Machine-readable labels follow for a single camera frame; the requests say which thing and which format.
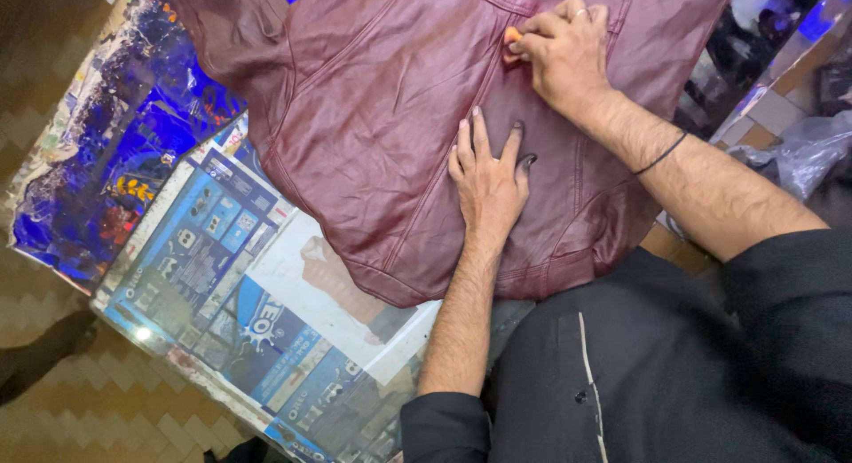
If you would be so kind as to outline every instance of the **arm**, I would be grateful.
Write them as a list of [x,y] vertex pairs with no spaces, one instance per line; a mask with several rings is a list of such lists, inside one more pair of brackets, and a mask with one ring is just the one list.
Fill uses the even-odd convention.
[[474,149],[467,120],[448,167],[458,186],[465,223],[462,256],[435,319],[418,393],[479,396],[488,357],[488,327],[500,254],[527,202],[527,171],[534,156],[516,165],[522,125],[509,134],[501,159],[492,157],[485,120],[474,108]]
[[[681,135],[612,90],[607,10],[566,0],[521,27],[511,50],[532,62],[532,85],[633,171]],[[725,265],[749,368],[742,386],[797,436],[852,460],[852,235],[713,146],[687,137],[641,182]]]
[[[532,86],[553,108],[639,171],[682,131],[609,86],[607,20],[605,7],[565,0],[529,19],[510,49],[532,62]],[[792,196],[692,135],[639,179],[722,261],[775,235],[827,228]]]
[[478,107],[473,115],[473,148],[470,125],[462,120],[448,162],[466,226],[464,247],[432,328],[419,397],[402,407],[406,461],[485,461],[490,445],[479,394],[494,281],[509,230],[527,202],[527,174],[535,156],[516,165],[523,133],[516,123],[503,155],[493,158]]

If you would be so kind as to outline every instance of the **clear plastic sheet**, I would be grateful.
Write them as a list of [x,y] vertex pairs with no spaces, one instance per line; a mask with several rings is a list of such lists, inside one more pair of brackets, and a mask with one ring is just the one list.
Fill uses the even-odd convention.
[[728,153],[804,201],[852,146],[852,111],[804,119],[780,138],[781,143],[768,150],[732,146]]

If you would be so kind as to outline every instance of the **black shirt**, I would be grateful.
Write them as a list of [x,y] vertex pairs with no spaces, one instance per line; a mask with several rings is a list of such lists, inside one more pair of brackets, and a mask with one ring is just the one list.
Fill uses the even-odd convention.
[[644,250],[521,322],[479,398],[402,408],[406,463],[852,460],[852,235],[774,237],[728,305]]

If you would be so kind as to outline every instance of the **finger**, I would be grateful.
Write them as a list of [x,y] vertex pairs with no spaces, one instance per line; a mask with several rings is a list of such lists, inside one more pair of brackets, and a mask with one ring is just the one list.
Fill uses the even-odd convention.
[[538,160],[538,155],[536,155],[535,153],[524,155],[521,158],[521,161],[518,162],[518,166],[515,168],[515,184],[518,186],[518,192],[524,198],[526,198],[530,194],[530,165],[535,163],[536,160]]
[[462,164],[463,172],[470,172],[476,168],[476,157],[470,148],[470,125],[467,119],[458,123],[458,162]]
[[560,19],[553,12],[539,13],[533,15],[529,20],[524,22],[518,29],[522,34],[537,33],[542,36],[558,37],[564,36],[569,29],[568,22]]
[[491,147],[488,146],[488,132],[485,129],[485,119],[482,109],[474,107],[474,152],[476,152],[476,163],[487,162],[491,156]]
[[458,145],[453,145],[450,149],[450,157],[447,160],[446,167],[450,170],[450,176],[456,183],[459,183],[464,178],[462,171],[462,163],[458,161]]
[[524,137],[524,122],[518,120],[509,131],[509,139],[506,140],[506,145],[503,147],[503,154],[500,155],[500,163],[509,167],[515,166],[518,161],[518,149],[521,148],[521,141]]
[[605,5],[593,5],[589,7],[591,24],[597,30],[606,33],[609,28],[609,7]]
[[509,45],[513,54],[544,55],[550,39],[536,34],[526,34],[521,40]]
[[556,6],[554,12],[571,24],[586,24],[591,22],[585,0],[563,0]]

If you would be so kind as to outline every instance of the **man's left hand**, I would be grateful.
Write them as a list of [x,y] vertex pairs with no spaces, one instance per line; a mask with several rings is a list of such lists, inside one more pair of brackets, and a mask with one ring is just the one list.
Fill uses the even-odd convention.
[[450,151],[450,175],[458,186],[467,225],[465,242],[499,252],[527,203],[527,176],[537,157],[527,155],[517,163],[522,122],[515,123],[497,159],[491,154],[480,108],[474,108],[472,120],[473,146],[468,121],[464,119],[458,125],[458,144]]

